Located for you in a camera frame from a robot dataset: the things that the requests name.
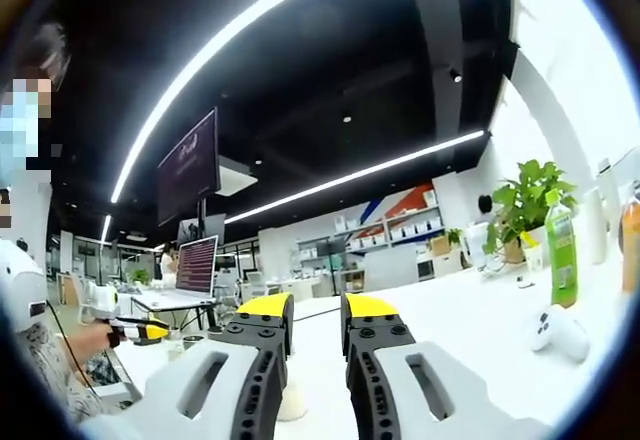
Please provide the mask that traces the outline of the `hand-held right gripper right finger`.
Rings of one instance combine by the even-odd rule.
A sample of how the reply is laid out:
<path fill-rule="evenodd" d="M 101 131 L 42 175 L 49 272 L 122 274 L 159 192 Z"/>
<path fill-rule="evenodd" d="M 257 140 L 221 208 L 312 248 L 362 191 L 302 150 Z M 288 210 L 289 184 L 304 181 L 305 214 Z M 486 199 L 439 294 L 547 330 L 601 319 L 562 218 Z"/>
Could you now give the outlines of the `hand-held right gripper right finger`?
<path fill-rule="evenodd" d="M 360 438 L 544 438 L 544 423 L 509 415 L 476 373 L 435 343 L 416 341 L 391 304 L 343 295 L 341 331 Z"/>

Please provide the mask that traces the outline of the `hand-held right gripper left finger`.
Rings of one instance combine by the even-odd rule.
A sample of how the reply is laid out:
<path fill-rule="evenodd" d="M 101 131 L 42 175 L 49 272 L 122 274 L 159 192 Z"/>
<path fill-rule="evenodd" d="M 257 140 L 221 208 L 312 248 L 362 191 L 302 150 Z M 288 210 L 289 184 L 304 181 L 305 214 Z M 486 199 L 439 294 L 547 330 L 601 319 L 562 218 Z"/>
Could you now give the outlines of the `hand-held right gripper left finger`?
<path fill-rule="evenodd" d="M 142 398 L 82 424 L 88 439 L 271 439 L 288 383 L 294 297 L 243 304 L 147 380 Z"/>

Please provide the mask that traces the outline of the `person's left hand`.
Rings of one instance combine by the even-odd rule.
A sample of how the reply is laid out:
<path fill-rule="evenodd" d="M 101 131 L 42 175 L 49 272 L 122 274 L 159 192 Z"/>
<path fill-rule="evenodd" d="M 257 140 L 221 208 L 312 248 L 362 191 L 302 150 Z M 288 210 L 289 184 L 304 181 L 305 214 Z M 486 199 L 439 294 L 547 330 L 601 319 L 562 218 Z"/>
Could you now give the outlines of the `person's left hand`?
<path fill-rule="evenodd" d="M 123 336 L 109 323 L 97 322 L 82 327 L 68 341 L 76 359 L 85 363 L 100 352 L 117 347 Z"/>

